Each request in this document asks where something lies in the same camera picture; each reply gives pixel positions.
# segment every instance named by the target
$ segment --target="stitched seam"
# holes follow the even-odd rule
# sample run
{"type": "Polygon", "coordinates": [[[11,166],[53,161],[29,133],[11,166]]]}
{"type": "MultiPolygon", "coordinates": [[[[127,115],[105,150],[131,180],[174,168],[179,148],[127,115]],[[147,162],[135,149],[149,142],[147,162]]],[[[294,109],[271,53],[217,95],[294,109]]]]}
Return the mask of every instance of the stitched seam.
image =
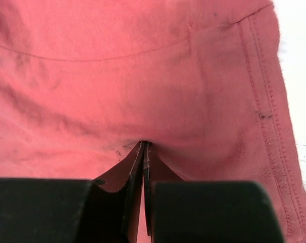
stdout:
{"type": "Polygon", "coordinates": [[[306,238],[305,223],[304,223],[304,220],[303,220],[304,215],[303,215],[303,212],[302,212],[302,208],[301,208],[301,205],[300,205],[300,200],[299,200],[298,194],[296,192],[292,170],[287,168],[288,167],[288,159],[287,159],[287,155],[286,155],[286,149],[285,149],[284,141],[282,139],[281,124],[280,124],[279,119],[278,119],[278,112],[277,112],[278,110],[276,109],[277,105],[276,105],[276,102],[274,100],[273,90],[272,90],[272,87],[271,87],[271,81],[268,78],[267,70],[266,70],[266,67],[263,63],[263,54],[262,54],[263,49],[262,49],[261,44],[260,44],[259,32],[256,28],[257,24],[256,24],[255,18],[252,18],[252,21],[253,21],[252,24],[254,26],[255,34],[253,33],[252,30],[251,30],[251,32],[252,32],[254,42],[255,42],[255,45],[256,45],[257,56],[258,56],[258,59],[259,59],[261,73],[262,73],[262,77],[263,77],[263,80],[264,80],[264,83],[265,83],[265,88],[266,88],[268,100],[270,102],[271,108],[273,110],[273,115],[275,117],[275,120],[273,120],[273,123],[274,123],[274,126],[276,128],[277,142],[278,142],[278,145],[279,145],[279,148],[280,148],[281,164],[282,164],[282,167],[284,169],[284,176],[285,176],[285,179],[286,179],[286,182],[287,182],[287,185],[288,185],[290,198],[293,202],[293,206],[294,206],[294,209],[295,209],[295,212],[296,212],[296,215],[297,215],[299,227],[300,227],[301,233],[303,235],[303,240],[306,243],[306,240],[305,240],[305,238],[306,238]],[[296,202],[297,202],[297,208],[296,208],[296,205],[294,203],[292,192],[293,192],[293,194],[295,196],[295,199],[296,199],[296,202]]]}
{"type": "MultiPolygon", "coordinates": [[[[217,24],[216,26],[204,26],[203,28],[201,29],[197,29],[197,26],[195,27],[194,26],[194,23],[189,20],[188,21],[188,25],[189,27],[191,27],[193,30],[195,30],[196,32],[198,31],[202,31],[202,30],[206,30],[208,28],[211,28],[211,27],[225,27],[225,26],[231,26],[233,24],[236,24],[240,21],[242,21],[243,19],[251,16],[251,15],[254,15],[260,11],[262,11],[263,9],[269,7],[269,6],[273,6],[273,3],[268,3],[267,5],[261,7],[260,9],[258,9],[257,11],[243,17],[242,19],[238,20],[238,21],[235,21],[235,22],[230,22],[230,23],[219,23],[217,24]]],[[[116,60],[116,59],[124,59],[124,58],[129,58],[129,57],[134,57],[134,56],[140,56],[140,55],[143,55],[143,54],[149,54],[149,53],[152,53],[152,52],[156,52],[156,51],[160,51],[160,50],[163,50],[163,49],[167,49],[167,48],[171,48],[173,46],[176,46],[176,45],[179,45],[185,41],[188,41],[190,39],[190,36],[188,36],[187,38],[185,39],[182,39],[182,40],[179,40],[178,42],[176,43],[172,43],[170,45],[167,45],[167,46],[163,46],[163,47],[160,47],[160,48],[156,48],[156,49],[152,49],[152,50],[147,50],[147,51],[143,51],[143,52],[139,52],[139,53],[133,53],[133,54],[129,54],[129,55],[126,55],[126,56],[118,56],[118,57],[110,57],[110,58],[102,58],[102,59],[89,59],[89,60],[73,60],[73,59],[61,59],[61,58],[49,58],[49,57],[43,57],[43,56],[39,56],[39,55],[35,55],[35,54],[32,54],[32,53],[26,53],[26,52],[22,52],[22,51],[18,51],[18,50],[14,50],[14,49],[11,49],[9,47],[5,47],[3,45],[0,44],[0,49],[3,49],[3,50],[6,50],[6,51],[9,51],[9,52],[13,52],[13,53],[17,53],[17,54],[21,54],[21,55],[26,55],[26,56],[29,56],[29,57],[33,57],[33,58],[38,58],[38,59],[43,59],[43,60],[48,60],[48,61],[57,61],[57,62],[102,62],[102,61],[112,61],[112,60],[116,60]]]]}
{"type": "MultiPolygon", "coordinates": [[[[249,60],[249,56],[248,56],[248,53],[247,53],[247,48],[246,48],[245,42],[244,42],[244,37],[243,37],[243,31],[242,31],[241,23],[239,23],[239,31],[240,31],[242,47],[243,47],[243,51],[244,51],[244,55],[245,55],[245,60],[246,60],[247,70],[248,70],[249,79],[250,79],[250,83],[251,83],[251,88],[252,88],[252,91],[253,91],[254,100],[255,100],[255,103],[256,103],[256,106],[257,106],[257,110],[260,111],[260,101],[259,101],[259,98],[258,98],[258,95],[257,95],[257,92],[256,92],[255,83],[254,83],[254,80],[253,80],[253,77],[252,77],[250,60],[249,60]]],[[[270,166],[271,166],[271,170],[272,170],[272,175],[273,175],[273,177],[275,179],[277,190],[278,190],[278,193],[279,193],[279,196],[280,196],[280,201],[281,201],[281,203],[283,205],[283,208],[284,208],[284,212],[285,212],[285,216],[286,216],[286,221],[287,221],[287,235],[288,235],[288,232],[290,232],[290,223],[289,223],[288,210],[287,210],[287,207],[285,206],[284,201],[282,199],[282,194],[283,194],[282,193],[282,189],[281,189],[281,187],[278,184],[278,180],[276,178],[276,173],[275,173],[275,168],[274,168],[274,163],[273,163],[273,161],[272,161],[272,159],[270,157],[269,147],[267,146],[268,142],[267,142],[267,139],[265,137],[264,123],[260,122],[260,126],[261,126],[261,131],[262,131],[263,141],[264,141],[264,144],[265,144],[266,153],[267,153],[268,160],[270,162],[270,166]]]]}

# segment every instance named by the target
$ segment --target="red cloth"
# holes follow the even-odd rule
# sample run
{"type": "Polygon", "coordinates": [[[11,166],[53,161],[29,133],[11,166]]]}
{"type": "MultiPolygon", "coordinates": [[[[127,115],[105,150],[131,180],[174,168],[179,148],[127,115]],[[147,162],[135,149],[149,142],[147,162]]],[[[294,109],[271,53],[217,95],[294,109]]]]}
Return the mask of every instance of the red cloth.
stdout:
{"type": "Polygon", "coordinates": [[[278,42],[268,0],[0,0],[0,176],[95,178],[147,140],[184,179],[260,182],[305,243],[278,42]]]}

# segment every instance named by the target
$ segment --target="pink fabric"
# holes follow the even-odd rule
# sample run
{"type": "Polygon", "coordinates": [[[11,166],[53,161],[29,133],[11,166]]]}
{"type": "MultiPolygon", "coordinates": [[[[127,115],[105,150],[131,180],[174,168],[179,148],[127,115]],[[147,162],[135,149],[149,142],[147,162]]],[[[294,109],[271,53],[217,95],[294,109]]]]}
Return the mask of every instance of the pink fabric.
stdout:
{"type": "Polygon", "coordinates": [[[278,42],[268,0],[0,0],[0,177],[92,179],[147,140],[183,179],[260,182],[306,243],[278,42]]]}

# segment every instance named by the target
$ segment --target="white background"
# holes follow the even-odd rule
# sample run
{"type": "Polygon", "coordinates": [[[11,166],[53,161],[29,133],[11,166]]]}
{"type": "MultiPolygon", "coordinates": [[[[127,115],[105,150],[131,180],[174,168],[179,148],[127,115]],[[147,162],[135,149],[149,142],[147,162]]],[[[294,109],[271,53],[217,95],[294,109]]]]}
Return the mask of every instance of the white background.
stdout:
{"type": "Polygon", "coordinates": [[[274,0],[281,43],[278,53],[306,188],[306,0],[274,0]]]}

